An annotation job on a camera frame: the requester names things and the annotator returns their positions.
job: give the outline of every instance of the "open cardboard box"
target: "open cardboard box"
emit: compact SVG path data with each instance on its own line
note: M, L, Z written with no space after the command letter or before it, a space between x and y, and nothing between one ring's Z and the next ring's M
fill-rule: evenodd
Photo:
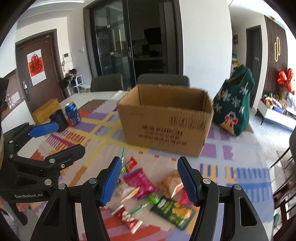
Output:
M207 92L140 84L117 104L128 144L192 156L201 154L213 106Z

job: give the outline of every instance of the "green gift bag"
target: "green gift bag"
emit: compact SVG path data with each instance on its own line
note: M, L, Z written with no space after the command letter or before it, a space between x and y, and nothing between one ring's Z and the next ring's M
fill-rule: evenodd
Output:
M239 136L249 123L250 92L254 85L251 70L241 65L213 99L213 121L234 136Z

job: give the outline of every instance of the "can top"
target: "can top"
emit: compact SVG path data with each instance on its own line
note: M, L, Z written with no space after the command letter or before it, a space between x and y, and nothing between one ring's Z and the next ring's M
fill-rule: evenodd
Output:
M71 102L71 103L66 104L65 107L68 107L68 106L70 106L70 105L72 105L72 104L74 104L74 102Z

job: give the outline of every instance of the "red balloon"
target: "red balloon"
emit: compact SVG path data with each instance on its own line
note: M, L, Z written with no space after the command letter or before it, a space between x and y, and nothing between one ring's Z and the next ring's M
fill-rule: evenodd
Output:
M286 73L283 70L279 72L277 82L278 82L279 85L283 85L283 84L285 84L287 82L287 76L286 76Z
M288 76L287 76L287 79L288 81L291 81L294 77L294 73L293 73L293 70L291 68L288 69Z
M290 81L288 81L288 82L286 83L286 87L287 87L288 91L289 91L290 93L292 93L292 95L295 94L295 89L294 89L294 87L293 87L293 85L291 84Z

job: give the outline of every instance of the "black cup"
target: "black cup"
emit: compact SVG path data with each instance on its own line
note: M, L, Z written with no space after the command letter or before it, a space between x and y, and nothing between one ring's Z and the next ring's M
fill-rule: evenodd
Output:
M52 113L49 118L52 122L56 122L59 125L57 132L62 132L68 127L68 122L62 110L57 110L56 112Z

